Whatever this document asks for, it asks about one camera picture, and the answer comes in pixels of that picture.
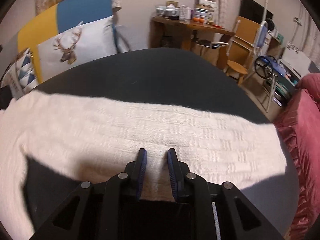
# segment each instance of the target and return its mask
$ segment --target silver bolt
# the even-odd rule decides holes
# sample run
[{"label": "silver bolt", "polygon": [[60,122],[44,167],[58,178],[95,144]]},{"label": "silver bolt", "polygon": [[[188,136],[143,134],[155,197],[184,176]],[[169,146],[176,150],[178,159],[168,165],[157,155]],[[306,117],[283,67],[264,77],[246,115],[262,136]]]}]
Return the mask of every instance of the silver bolt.
[{"label": "silver bolt", "polygon": [[119,179],[125,179],[128,177],[128,174],[126,174],[125,172],[121,172],[118,174]]},{"label": "silver bolt", "polygon": [[233,187],[233,184],[231,182],[225,182],[223,183],[223,186],[226,188],[226,189],[232,189]]},{"label": "silver bolt", "polygon": [[88,188],[88,187],[90,187],[90,185],[91,185],[91,183],[88,182],[88,181],[84,181],[84,182],[81,183],[81,187],[82,188]]},{"label": "silver bolt", "polygon": [[194,173],[192,173],[192,172],[189,172],[188,174],[187,174],[187,178],[188,179],[195,179],[196,178],[196,174],[194,174]]}]

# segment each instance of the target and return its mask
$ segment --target black monitor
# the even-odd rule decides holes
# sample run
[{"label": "black monitor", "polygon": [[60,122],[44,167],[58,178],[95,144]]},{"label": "black monitor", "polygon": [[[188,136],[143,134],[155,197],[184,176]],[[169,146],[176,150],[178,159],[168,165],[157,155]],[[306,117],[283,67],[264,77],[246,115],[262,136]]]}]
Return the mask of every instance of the black monitor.
[{"label": "black monitor", "polygon": [[[256,23],[262,22],[264,7],[254,0],[241,0],[239,16]],[[273,14],[267,11],[267,18],[272,19]]]}]

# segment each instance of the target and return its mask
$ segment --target deer print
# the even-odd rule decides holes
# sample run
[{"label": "deer print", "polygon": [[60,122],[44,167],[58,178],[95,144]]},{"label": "deer print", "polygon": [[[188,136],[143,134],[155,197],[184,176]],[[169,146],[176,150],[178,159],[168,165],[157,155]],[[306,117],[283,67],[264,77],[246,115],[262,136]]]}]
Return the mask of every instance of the deer print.
[{"label": "deer print", "polygon": [[81,34],[82,34],[82,29],[79,28],[79,31],[78,32],[73,32],[72,35],[72,40],[73,40],[73,43],[72,45],[69,47],[69,48],[64,48],[62,45],[61,45],[61,38],[62,36],[59,38],[57,37],[56,38],[56,42],[57,44],[54,44],[54,46],[56,47],[56,49],[61,49],[62,51],[62,57],[60,59],[61,62],[65,62],[65,61],[68,61],[68,64],[71,65],[72,63],[74,63],[77,59],[76,57],[76,53],[75,53],[75,49],[76,49],[76,43],[79,41],[80,37],[81,37]]}]

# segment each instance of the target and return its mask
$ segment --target small wooden stool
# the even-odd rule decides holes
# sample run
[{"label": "small wooden stool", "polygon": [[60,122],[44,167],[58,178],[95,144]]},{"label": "small wooden stool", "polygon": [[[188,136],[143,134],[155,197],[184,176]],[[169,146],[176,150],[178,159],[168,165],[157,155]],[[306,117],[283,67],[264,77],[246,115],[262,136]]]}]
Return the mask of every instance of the small wooden stool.
[{"label": "small wooden stool", "polygon": [[236,63],[231,60],[227,61],[227,65],[228,65],[228,68],[226,71],[227,77],[230,76],[230,72],[229,72],[230,70],[236,71],[237,73],[239,73],[238,86],[241,86],[241,84],[243,82],[244,75],[248,74],[247,69],[244,66],[240,65],[239,63]]}]

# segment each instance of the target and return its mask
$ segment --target wooden table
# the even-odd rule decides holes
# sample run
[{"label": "wooden table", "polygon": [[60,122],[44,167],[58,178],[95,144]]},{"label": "wooden table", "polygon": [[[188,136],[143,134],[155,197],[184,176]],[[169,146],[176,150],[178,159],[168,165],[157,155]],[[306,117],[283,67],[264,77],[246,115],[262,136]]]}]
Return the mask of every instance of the wooden table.
[{"label": "wooden table", "polygon": [[[158,48],[161,44],[161,38],[165,32],[165,26],[171,25],[178,27],[182,33],[182,43],[181,49],[191,50],[195,46],[197,31],[220,33],[223,34],[220,41],[229,42],[231,37],[235,35],[233,31],[227,29],[221,29],[214,27],[206,23],[196,23],[192,20],[181,21],[181,20],[170,20],[164,17],[153,17],[151,19],[151,30],[150,30],[150,47]],[[217,67],[223,69],[226,64],[228,57],[226,55],[228,47],[223,47],[220,49],[219,59],[217,62]]]}]

